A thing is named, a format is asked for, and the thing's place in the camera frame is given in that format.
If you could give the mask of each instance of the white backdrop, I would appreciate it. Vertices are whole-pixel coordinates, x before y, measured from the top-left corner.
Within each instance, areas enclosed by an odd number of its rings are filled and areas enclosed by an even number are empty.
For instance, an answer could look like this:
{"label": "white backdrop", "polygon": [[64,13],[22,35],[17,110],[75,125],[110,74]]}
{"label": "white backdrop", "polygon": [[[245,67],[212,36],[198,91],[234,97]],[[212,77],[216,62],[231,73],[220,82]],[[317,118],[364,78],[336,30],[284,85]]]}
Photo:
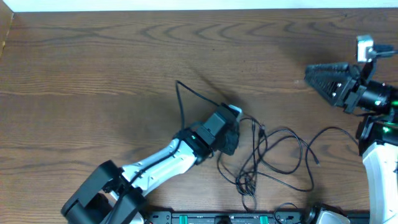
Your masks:
{"label": "white backdrop", "polygon": [[14,12],[398,7],[398,0],[3,0]]}

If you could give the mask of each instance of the wooden table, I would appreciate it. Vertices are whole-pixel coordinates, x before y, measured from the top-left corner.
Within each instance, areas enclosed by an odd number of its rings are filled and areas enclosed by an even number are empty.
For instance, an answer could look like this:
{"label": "wooden table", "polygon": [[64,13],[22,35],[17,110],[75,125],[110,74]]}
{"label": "wooden table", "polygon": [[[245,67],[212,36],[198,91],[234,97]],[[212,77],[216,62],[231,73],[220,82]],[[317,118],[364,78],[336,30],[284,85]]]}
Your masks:
{"label": "wooden table", "polygon": [[[398,45],[398,9],[18,13],[0,61],[0,223],[65,223],[59,211],[102,162],[141,160],[180,127],[174,81],[242,107],[273,130],[288,126],[306,141],[327,126],[354,134],[360,119],[332,108],[303,82],[306,65],[355,63],[355,38]],[[398,57],[381,60],[375,79],[398,84]],[[187,123],[214,107],[182,91]],[[243,124],[237,172],[251,149]],[[368,182],[356,146],[325,133],[310,159],[315,190],[301,193],[260,178],[260,210],[322,201],[368,210]],[[267,155],[292,169],[297,143]],[[294,175],[261,171],[310,186]],[[148,196],[174,210],[243,211],[241,197],[208,159]]]}

